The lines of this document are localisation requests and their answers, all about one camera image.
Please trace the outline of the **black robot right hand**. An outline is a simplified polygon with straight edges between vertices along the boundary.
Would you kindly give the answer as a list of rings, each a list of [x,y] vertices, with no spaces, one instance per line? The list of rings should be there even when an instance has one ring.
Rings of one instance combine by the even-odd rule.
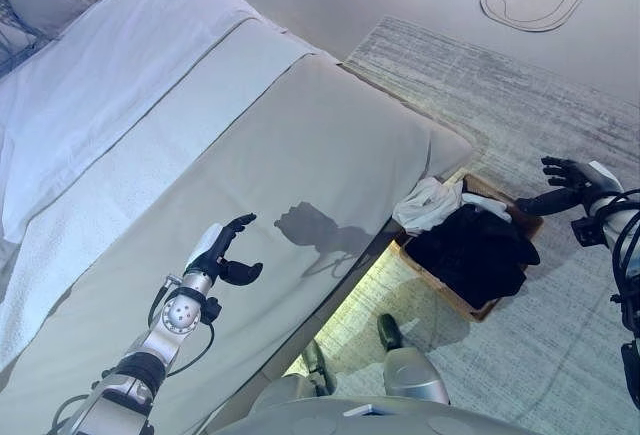
[[[578,205],[589,212],[592,205],[623,192],[619,180],[599,162],[581,163],[551,156],[541,158],[548,184],[556,190],[533,198],[518,198],[515,206],[523,213],[546,216]]]

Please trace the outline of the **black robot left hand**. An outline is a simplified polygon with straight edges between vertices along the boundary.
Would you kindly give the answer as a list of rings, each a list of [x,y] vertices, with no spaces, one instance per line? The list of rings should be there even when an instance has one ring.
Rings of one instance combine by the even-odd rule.
[[[201,272],[214,283],[221,279],[234,286],[253,283],[261,274],[263,264],[246,265],[225,258],[226,251],[236,235],[242,232],[257,216],[254,213],[241,215],[226,225],[214,223],[200,237],[189,256],[184,274]]]

